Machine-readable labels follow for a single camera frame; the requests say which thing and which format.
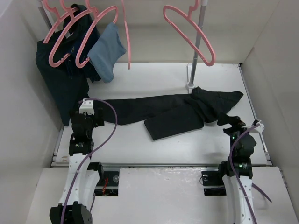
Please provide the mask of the black trousers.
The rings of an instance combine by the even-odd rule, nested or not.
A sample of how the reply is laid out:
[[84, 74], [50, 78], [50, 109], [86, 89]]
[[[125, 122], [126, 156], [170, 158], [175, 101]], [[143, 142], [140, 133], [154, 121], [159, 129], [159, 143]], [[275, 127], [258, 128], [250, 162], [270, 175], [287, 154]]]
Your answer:
[[128, 125], [143, 121], [153, 140], [198, 130], [227, 114], [243, 97], [240, 91], [207, 91], [145, 98], [108, 99], [100, 103], [103, 119]]

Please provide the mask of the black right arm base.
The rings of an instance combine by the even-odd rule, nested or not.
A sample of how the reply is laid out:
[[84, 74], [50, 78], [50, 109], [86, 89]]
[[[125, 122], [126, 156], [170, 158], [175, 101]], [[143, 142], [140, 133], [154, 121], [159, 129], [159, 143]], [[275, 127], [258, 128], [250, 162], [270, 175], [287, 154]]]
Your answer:
[[218, 169], [204, 169], [201, 171], [200, 183], [204, 196], [225, 196], [226, 189], [222, 180], [226, 173], [227, 161], [222, 161]]

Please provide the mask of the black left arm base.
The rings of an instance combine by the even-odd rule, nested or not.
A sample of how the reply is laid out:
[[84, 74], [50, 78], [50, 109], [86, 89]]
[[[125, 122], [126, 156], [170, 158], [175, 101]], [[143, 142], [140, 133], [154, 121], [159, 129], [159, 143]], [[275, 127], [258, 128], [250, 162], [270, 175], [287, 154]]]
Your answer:
[[95, 196], [118, 196], [120, 168], [101, 166], [100, 180], [94, 190]]

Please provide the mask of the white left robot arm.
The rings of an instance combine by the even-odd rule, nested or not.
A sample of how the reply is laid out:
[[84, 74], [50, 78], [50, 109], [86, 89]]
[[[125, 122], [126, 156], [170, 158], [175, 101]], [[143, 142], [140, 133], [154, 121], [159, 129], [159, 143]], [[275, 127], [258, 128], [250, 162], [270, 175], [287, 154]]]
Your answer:
[[91, 161], [93, 129], [104, 125], [102, 109], [71, 113], [73, 133], [69, 142], [69, 168], [62, 196], [50, 209], [53, 224], [91, 224], [95, 188], [104, 181], [100, 162]]

